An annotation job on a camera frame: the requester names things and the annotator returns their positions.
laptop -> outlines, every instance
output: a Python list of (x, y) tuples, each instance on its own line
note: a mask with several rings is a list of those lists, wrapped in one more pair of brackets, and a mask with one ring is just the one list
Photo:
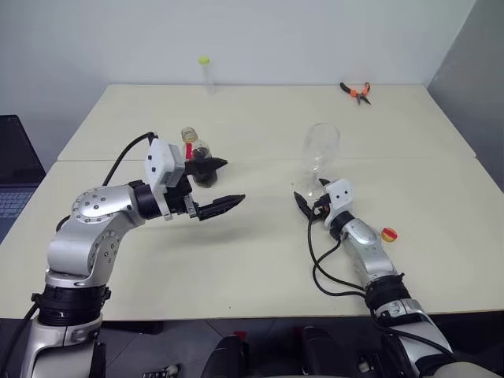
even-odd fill
[(45, 175), (18, 116), (0, 116), (0, 243)]

bottle label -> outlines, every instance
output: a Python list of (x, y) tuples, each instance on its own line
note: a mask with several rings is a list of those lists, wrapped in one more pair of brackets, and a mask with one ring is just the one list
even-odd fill
[(186, 143), (186, 160), (192, 160), (192, 143)]

glass bottle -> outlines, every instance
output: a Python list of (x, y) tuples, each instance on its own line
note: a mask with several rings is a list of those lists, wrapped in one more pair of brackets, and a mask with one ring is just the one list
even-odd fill
[[(211, 158), (210, 147), (201, 140), (193, 128), (182, 129), (182, 154), (186, 161)], [(217, 181), (217, 172), (212, 171), (201, 175), (193, 175), (195, 183), (200, 187), (211, 187)]]

tabletop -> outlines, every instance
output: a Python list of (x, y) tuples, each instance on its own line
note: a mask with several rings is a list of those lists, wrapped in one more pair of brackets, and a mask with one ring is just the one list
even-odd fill
[[(0, 246), (0, 317), (23, 317), (44, 285), (54, 226), (74, 198), (101, 183), (110, 161), (59, 161)], [(245, 193), (230, 212), (199, 222), (149, 220), (123, 239), (103, 309), (111, 321), (217, 317), (366, 315), (360, 298), (332, 298), (311, 278), (306, 218), (292, 196), (298, 161), (232, 162), (200, 204)], [(112, 184), (144, 177), (124, 161)], [(398, 232), (385, 250), (406, 274), (410, 294), (429, 313), (504, 309), (504, 200), (473, 158), (338, 159), (327, 177), (354, 185), (354, 211), (373, 227)], [(317, 255), (334, 241), (313, 226)], [(337, 251), (324, 267), (357, 282), (350, 258)], [(329, 290), (342, 290), (324, 277)]]
[[(114, 160), (144, 132), (181, 144), (193, 127), (229, 161), (300, 158), (309, 127), (341, 131), (341, 158), (442, 158), (475, 154), (421, 85), (373, 85), (371, 106), (335, 86), (110, 85), (59, 161)], [(142, 160), (134, 148), (128, 160)]]

pliers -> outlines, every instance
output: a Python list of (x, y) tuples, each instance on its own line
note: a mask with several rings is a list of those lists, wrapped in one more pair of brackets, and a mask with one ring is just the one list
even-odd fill
[(367, 103), (368, 105), (371, 105), (371, 102), (369, 102), (367, 95), (369, 93), (369, 90), (371, 89), (371, 85), (369, 83), (364, 84), (364, 89), (362, 92), (357, 92), (355, 89), (350, 89), (345, 85), (345, 83), (339, 83), (339, 86), (341, 89), (343, 89), (347, 94), (352, 96), (353, 98), (357, 99), (357, 104), (361, 104), (361, 100)]

